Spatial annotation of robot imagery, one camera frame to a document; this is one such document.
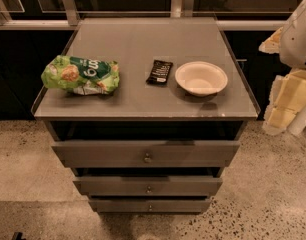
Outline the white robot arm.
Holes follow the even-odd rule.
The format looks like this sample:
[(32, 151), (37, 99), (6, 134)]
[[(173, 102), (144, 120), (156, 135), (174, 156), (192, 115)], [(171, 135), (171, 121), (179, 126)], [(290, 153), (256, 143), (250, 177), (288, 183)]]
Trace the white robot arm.
[(286, 130), (299, 135), (306, 127), (306, 0), (283, 27), (261, 43), (259, 50), (278, 53), (280, 61), (291, 68), (272, 83), (263, 129), (270, 135)]

